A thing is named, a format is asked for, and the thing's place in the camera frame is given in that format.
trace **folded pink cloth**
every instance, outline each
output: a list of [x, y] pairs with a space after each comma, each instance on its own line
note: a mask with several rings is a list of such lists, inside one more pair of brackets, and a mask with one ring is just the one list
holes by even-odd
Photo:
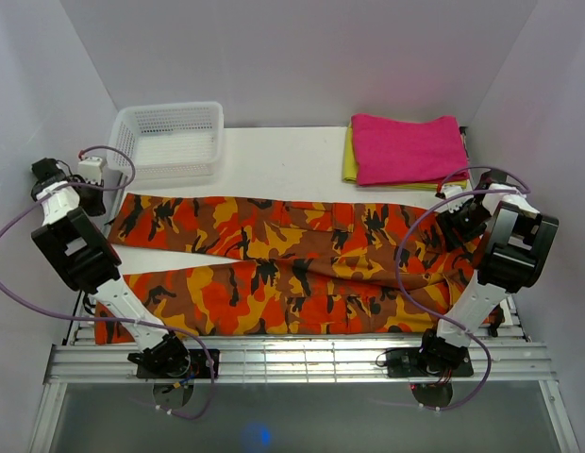
[[358, 114], [351, 126], [360, 186], [439, 181], [468, 163], [453, 116], [416, 124]]

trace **metal bar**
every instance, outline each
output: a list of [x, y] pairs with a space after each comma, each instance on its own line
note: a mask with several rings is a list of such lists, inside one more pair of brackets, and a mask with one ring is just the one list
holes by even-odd
[[45, 384], [37, 421], [33, 430], [29, 453], [46, 453], [51, 448], [58, 427], [59, 413], [66, 395], [67, 384]]
[[[401, 340], [255, 340], [234, 344], [231, 339], [207, 339], [207, 346], [221, 350], [219, 381], [222, 383], [278, 382], [420, 382], [427, 377], [387, 377], [376, 366], [376, 357], [387, 348], [412, 347], [420, 338]], [[493, 357], [491, 380], [546, 380], [555, 377], [544, 344], [499, 342], [486, 345]], [[66, 383], [144, 383], [135, 377], [136, 365], [126, 360], [131, 345], [60, 346], [52, 354], [47, 382]], [[475, 381], [483, 377], [486, 356], [478, 346], [470, 347]]]
[[550, 421], [559, 440], [561, 453], [579, 453], [576, 435], [560, 397], [559, 383], [556, 380], [541, 380], [540, 388], [548, 415], [550, 415]]

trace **white tabletop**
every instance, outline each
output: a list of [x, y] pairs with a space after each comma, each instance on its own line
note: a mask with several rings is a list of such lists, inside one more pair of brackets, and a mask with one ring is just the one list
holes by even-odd
[[[162, 196], [231, 195], [300, 201], [396, 203], [429, 208], [433, 192], [358, 188], [342, 181], [345, 127], [226, 129], [223, 166], [212, 177], [134, 181], [130, 192]], [[115, 247], [123, 274], [230, 262], [207, 255]]]

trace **camouflage pattern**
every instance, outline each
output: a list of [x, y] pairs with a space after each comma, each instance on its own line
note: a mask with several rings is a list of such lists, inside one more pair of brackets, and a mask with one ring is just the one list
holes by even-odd
[[[423, 332], [436, 319], [404, 300], [393, 257], [425, 210], [391, 204], [288, 202], [129, 194], [109, 240], [204, 253], [231, 264], [125, 276], [169, 326], [199, 335]], [[445, 251], [435, 216], [402, 254], [402, 278], [421, 304], [446, 313], [470, 279], [468, 243]], [[98, 304], [98, 316], [110, 316]], [[96, 324], [99, 344], [130, 342]]]

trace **folded clothing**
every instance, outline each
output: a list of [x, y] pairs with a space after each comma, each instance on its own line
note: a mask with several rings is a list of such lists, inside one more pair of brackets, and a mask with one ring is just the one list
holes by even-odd
[[453, 116], [416, 124], [358, 114], [351, 126], [360, 186], [437, 182], [468, 163]]
[[[358, 162], [353, 149], [353, 127], [349, 125], [345, 135], [345, 148], [343, 151], [343, 182], [356, 184], [358, 182]], [[388, 187], [396, 189], [407, 189], [411, 191], [437, 191], [439, 181], [434, 182], [412, 182], [410, 184], [389, 184]], [[466, 189], [467, 180], [460, 174], [447, 182], [446, 185], [460, 186]]]

